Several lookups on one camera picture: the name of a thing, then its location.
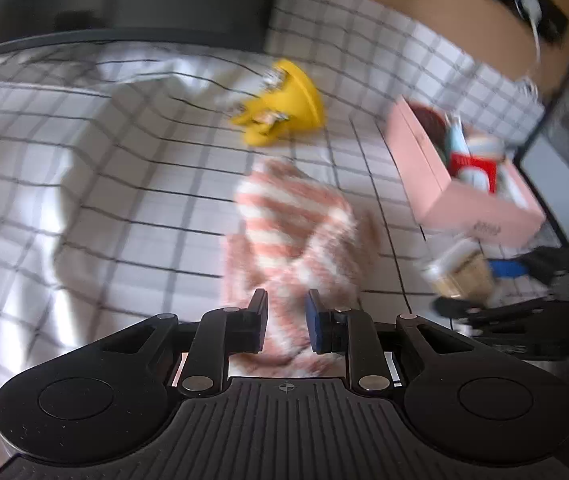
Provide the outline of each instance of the power cord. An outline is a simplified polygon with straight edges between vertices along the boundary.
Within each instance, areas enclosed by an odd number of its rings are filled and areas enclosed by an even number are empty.
[[[514,0],[518,12],[523,18],[529,18],[529,24],[533,32],[533,42],[535,43],[535,63],[529,67],[525,76],[517,83],[520,85],[520,90],[532,97],[538,99],[538,86],[531,79],[531,72],[540,64],[540,37],[538,35],[538,25],[543,17],[543,10],[540,7],[538,0]]]

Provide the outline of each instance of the yellow plastic object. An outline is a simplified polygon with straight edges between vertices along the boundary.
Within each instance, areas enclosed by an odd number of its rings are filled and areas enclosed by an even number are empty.
[[[324,126],[321,96],[306,73],[286,59],[273,68],[286,73],[280,88],[243,102],[241,113],[231,118],[233,124],[245,126],[244,140],[250,146],[272,144],[287,131]]]

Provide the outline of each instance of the open box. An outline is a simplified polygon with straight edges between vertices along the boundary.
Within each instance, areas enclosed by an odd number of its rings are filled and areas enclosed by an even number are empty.
[[[414,216],[424,227],[458,230],[481,240],[519,248],[545,221],[545,213],[509,160],[504,162],[504,168],[515,202],[452,178],[403,98],[391,108],[386,140]]]

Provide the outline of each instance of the crumpled cloth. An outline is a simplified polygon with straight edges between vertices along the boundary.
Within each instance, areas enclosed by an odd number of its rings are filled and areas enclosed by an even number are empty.
[[[330,308],[354,307],[363,274],[377,256],[369,212],[282,158],[264,158],[239,185],[244,233],[226,237],[223,304],[244,308],[256,288],[268,293],[260,354],[238,354],[230,375],[304,377],[335,373],[341,357],[311,350],[305,296],[317,288]]]

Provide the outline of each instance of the grid pattern fabric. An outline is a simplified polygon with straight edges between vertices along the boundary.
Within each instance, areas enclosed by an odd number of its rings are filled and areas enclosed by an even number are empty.
[[[380,321],[415,312],[449,323],[429,311],[415,259],[453,237],[414,220],[381,118],[405,94],[517,142],[541,108],[368,0],[277,0],[268,44],[267,55],[93,43],[0,56],[0,387],[145,317],[197,320],[218,308],[220,241],[242,229],[234,188],[266,155],[290,157],[377,218],[383,241],[360,308]],[[316,80],[329,120],[249,149],[225,110],[258,89],[275,56]],[[506,301],[543,293],[529,280],[507,286]]]

